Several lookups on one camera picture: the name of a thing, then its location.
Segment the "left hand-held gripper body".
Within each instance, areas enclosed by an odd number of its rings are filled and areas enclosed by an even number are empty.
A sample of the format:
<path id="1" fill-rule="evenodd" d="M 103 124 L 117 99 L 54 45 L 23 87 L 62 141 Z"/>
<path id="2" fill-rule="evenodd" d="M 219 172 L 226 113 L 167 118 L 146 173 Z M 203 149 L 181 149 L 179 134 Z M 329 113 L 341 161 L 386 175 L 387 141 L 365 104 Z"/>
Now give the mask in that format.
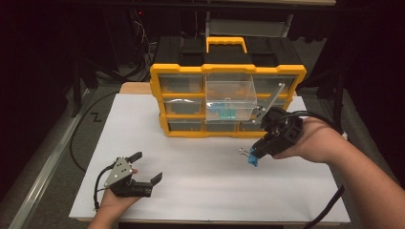
<path id="1" fill-rule="evenodd" d="M 151 197 L 153 190 L 151 182 L 136 182 L 132 179 L 132 163 L 137 160 L 138 158 L 133 156 L 118 157 L 104 187 L 110 189 L 116 197 Z"/>

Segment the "person's left hand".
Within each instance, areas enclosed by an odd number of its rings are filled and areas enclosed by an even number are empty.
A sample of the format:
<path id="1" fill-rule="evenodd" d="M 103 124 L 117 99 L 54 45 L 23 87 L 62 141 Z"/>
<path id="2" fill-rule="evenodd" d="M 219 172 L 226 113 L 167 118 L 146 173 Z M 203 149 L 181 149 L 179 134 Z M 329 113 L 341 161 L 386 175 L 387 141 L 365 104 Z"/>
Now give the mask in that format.
<path id="1" fill-rule="evenodd" d="M 99 209 L 108 210 L 122 215 L 137 201 L 139 201 L 139 197 L 117 197 L 111 190 L 105 190 Z"/>

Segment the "blue binder clip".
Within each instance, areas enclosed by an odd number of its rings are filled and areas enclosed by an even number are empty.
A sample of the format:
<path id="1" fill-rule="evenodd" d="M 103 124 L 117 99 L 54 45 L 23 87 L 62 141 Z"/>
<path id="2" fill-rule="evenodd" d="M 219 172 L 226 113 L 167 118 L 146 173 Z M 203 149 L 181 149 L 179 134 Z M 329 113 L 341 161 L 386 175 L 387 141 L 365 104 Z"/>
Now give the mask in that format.
<path id="1" fill-rule="evenodd" d="M 219 120 L 224 104 L 221 102 L 211 102 L 206 105 L 206 117 L 209 120 Z"/>
<path id="2" fill-rule="evenodd" d="M 254 167 L 258 166 L 258 157 L 253 155 L 253 148 L 250 148 L 249 150 L 246 150 L 245 148 L 240 148 L 239 149 L 239 154 L 242 156 L 245 156 L 247 158 L 247 162 Z"/>

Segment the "black metal stand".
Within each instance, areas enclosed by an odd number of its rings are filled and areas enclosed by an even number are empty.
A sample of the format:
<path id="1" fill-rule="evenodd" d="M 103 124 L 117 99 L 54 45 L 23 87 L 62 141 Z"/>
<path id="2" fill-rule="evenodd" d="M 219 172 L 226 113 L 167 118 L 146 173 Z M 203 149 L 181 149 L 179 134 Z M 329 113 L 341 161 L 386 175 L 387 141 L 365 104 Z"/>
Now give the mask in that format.
<path id="1" fill-rule="evenodd" d="M 72 117 L 76 117 L 82 107 L 81 83 L 84 83 L 86 88 L 89 90 L 95 90 L 98 88 L 95 63 L 89 59 L 76 60 L 72 66 L 72 76 L 74 101 L 74 110 Z"/>
<path id="2" fill-rule="evenodd" d="M 329 109 L 335 126 L 342 128 L 342 109 L 345 83 L 345 68 L 338 64 L 322 74 L 317 95 Z"/>

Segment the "grey metal frame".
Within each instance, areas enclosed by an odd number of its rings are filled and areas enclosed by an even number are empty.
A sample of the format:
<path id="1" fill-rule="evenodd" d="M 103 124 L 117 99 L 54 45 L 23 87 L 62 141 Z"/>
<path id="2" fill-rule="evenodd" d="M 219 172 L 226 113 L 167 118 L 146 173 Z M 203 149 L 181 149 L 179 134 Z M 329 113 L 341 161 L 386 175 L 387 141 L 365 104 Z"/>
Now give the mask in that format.
<path id="1" fill-rule="evenodd" d="M 237 19 L 235 15 L 220 16 L 208 12 L 205 17 L 206 36 L 287 37 L 293 15 L 271 14 L 264 19 Z"/>

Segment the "pulled-out clear plastic drawer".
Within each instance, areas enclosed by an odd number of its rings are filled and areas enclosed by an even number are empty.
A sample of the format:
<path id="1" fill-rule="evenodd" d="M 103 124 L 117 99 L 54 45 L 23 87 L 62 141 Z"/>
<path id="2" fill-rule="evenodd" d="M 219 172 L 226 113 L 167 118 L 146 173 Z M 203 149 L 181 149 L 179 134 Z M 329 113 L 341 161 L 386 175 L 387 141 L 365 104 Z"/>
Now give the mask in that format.
<path id="1" fill-rule="evenodd" d="M 209 120 L 206 105 L 223 102 L 226 97 L 232 100 L 236 118 L 232 120 Z M 246 121 L 257 105 L 257 95 L 252 76 L 247 73 L 210 73 L 205 77 L 205 119 L 207 121 Z"/>

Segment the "set of closed clear drawers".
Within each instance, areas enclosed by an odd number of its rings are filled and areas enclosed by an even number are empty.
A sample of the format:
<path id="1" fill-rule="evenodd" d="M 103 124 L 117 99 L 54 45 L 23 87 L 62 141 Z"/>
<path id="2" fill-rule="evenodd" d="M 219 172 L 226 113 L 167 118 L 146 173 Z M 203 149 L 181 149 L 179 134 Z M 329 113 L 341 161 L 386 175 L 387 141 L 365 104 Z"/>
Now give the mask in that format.
<path id="1" fill-rule="evenodd" d="M 246 121 L 207 121 L 205 119 L 205 77 L 208 74 L 167 73 L 160 76 L 163 105 L 160 115 L 166 119 L 168 131 L 171 133 L 259 132 L 260 126 L 254 123 L 256 107 L 253 109 L 250 119 Z M 288 92 L 292 90 L 295 81 L 293 74 L 248 74 L 253 79 L 257 105 L 262 105 L 279 83 L 284 83 L 285 88 L 273 105 L 279 108 L 289 105 Z"/>

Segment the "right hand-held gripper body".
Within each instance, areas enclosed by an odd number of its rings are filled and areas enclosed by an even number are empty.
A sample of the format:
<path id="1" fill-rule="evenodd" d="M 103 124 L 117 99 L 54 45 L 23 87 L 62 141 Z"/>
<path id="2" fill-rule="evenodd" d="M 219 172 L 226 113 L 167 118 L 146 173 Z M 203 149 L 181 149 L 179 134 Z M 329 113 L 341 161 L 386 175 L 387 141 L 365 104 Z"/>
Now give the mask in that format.
<path id="1" fill-rule="evenodd" d="M 254 123 L 266 132 L 260 139 L 269 142 L 269 151 L 273 152 L 273 156 L 293 146 L 303 131 L 303 120 L 299 116 L 273 106 L 284 88 L 285 84 L 279 83 L 269 98 L 262 105 L 256 106 L 254 118 Z"/>

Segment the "person's right hand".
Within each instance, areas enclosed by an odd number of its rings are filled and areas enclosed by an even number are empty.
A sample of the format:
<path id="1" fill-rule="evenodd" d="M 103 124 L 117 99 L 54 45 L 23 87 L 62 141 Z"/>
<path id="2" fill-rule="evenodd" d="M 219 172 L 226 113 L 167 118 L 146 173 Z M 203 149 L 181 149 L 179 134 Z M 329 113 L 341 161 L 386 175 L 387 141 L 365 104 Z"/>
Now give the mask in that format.
<path id="1" fill-rule="evenodd" d="M 349 148 L 349 142 L 327 123 L 309 117 L 304 120 L 303 134 L 297 143 L 273 158 L 299 156 L 315 163 L 331 163 Z"/>

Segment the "teal binder clip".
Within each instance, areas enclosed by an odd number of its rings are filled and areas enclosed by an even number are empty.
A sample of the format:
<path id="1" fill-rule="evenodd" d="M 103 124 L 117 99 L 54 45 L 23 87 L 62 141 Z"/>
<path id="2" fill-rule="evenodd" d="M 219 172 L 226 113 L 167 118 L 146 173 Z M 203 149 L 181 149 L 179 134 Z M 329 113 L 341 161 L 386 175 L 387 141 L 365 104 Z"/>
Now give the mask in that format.
<path id="1" fill-rule="evenodd" d="M 219 118 L 223 120 L 232 120 L 236 118 L 236 110 L 232 107 L 232 100 L 230 97 L 226 97 L 221 103 Z"/>

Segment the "yellow black drawer organizer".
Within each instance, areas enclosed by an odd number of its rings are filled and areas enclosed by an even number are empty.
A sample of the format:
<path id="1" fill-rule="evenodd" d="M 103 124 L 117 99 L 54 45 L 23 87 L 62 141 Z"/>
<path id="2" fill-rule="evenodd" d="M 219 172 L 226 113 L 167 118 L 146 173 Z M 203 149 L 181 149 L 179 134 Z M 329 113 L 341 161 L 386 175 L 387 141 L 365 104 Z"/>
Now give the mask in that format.
<path id="1" fill-rule="evenodd" d="M 163 109 L 160 76 L 162 74 L 184 73 L 253 73 L 293 74 L 295 81 L 288 92 L 289 104 L 296 87 L 303 81 L 307 70 L 289 39 L 284 37 L 223 37 L 211 36 L 186 39 L 177 36 L 163 36 L 150 67 L 152 95 Z M 172 137 L 231 136 L 253 138 L 265 134 L 242 133 L 197 133 L 168 131 L 166 119 L 159 116 L 164 133 Z"/>

